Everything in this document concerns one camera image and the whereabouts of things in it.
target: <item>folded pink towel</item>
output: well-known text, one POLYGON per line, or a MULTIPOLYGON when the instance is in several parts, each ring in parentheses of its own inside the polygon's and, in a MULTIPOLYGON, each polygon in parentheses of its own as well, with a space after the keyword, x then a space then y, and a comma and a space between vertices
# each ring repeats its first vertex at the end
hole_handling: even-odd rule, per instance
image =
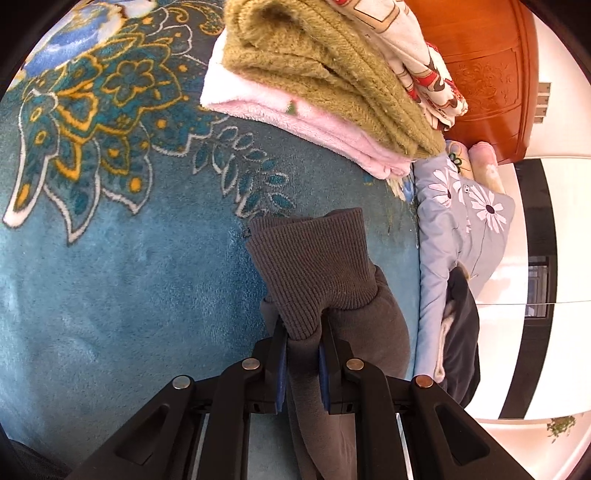
POLYGON ((379 145, 355 124, 302 98, 246 80, 222 66, 226 31, 219 36, 205 74, 201 105, 228 115, 286 130, 354 161, 377 179, 393 184, 410 172, 411 159, 379 145))

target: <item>teal patterned blanket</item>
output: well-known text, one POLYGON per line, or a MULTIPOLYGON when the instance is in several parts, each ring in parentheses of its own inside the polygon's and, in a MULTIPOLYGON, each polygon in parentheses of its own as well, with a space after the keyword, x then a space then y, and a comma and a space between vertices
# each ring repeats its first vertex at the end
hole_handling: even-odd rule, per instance
MULTIPOLYGON (((217 375, 265 336, 244 247, 256 215, 361 206, 414 351, 414 204, 328 150, 202 108, 222 28, 210 2, 83 1, 0 104, 0 421, 71 466, 173 376, 217 375)), ((255 419, 252 477, 296 478, 289 442, 283 419, 255 419)))

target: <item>black trim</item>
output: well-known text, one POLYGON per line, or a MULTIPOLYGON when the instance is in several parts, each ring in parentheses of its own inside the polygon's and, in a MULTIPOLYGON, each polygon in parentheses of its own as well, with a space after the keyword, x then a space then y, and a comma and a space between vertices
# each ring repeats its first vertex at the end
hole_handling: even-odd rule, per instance
POLYGON ((549 305, 543 317, 525 317, 519 355, 500 419, 523 419, 530 407, 550 342, 558 276, 554 212, 542 162, 525 160, 515 164, 515 172, 523 200, 530 265, 548 265, 546 298, 539 300, 549 305))

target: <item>wooden cabinet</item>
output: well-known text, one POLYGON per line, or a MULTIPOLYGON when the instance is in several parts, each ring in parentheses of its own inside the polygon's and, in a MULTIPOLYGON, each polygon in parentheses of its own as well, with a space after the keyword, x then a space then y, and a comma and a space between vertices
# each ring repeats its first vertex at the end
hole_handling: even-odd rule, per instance
POLYGON ((534 18, 518 0, 407 0, 425 40, 443 56, 468 101, 446 133, 467 147, 492 144, 498 160, 522 160, 538 85, 534 18))

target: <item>ribbed cuff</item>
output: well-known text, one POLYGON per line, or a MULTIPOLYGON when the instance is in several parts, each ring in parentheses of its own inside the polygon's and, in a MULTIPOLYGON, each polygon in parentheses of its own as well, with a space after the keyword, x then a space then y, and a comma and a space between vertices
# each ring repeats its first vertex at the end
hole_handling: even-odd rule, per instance
POLYGON ((261 220, 246 248, 291 339, 312 335, 324 309, 358 309, 375 297, 361 209, 268 227, 261 220))

